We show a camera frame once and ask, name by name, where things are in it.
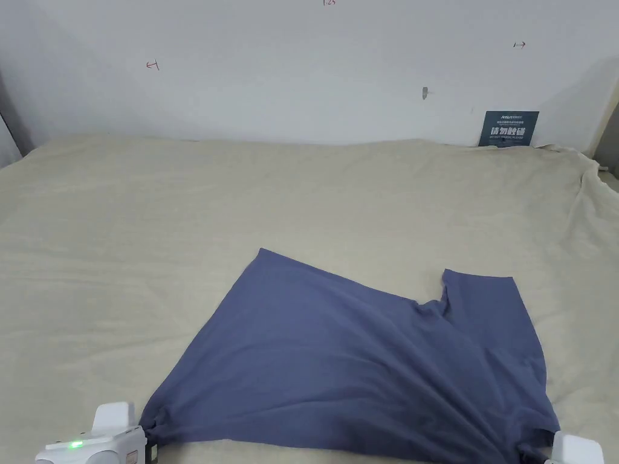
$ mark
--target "white wall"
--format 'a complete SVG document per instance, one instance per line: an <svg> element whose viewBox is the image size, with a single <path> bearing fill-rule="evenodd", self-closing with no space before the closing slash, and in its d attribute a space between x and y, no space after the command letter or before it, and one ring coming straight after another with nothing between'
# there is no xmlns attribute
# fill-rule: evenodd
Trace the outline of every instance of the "white wall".
<svg viewBox="0 0 619 464"><path fill-rule="evenodd" d="M22 156L11 137L11 133L0 118L0 168L21 160Z"/></svg>
<svg viewBox="0 0 619 464"><path fill-rule="evenodd" d="M619 77L617 18L617 0L0 0L0 90L24 146L475 145L486 110L539 110L534 144L585 150Z"/></svg>

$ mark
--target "beige bedsheet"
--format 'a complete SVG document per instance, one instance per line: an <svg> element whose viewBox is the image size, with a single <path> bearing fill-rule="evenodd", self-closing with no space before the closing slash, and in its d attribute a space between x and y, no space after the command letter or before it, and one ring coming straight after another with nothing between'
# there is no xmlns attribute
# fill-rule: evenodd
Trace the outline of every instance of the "beige bedsheet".
<svg viewBox="0 0 619 464"><path fill-rule="evenodd" d="M563 429L619 462L619 194L570 150L60 140L0 171L0 456L144 406L259 247L439 298L512 275ZM374 463L214 442L172 463Z"/></svg>

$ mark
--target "wrinkled fabric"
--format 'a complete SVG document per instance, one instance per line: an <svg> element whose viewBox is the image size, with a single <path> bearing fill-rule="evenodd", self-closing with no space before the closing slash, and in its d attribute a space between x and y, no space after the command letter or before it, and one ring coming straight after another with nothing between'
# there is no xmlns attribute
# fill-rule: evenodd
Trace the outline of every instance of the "wrinkled fabric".
<svg viewBox="0 0 619 464"><path fill-rule="evenodd" d="M261 249L141 425L159 445L536 462L559 424L514 280L445 270L443 283L419 304Z"/></svg>

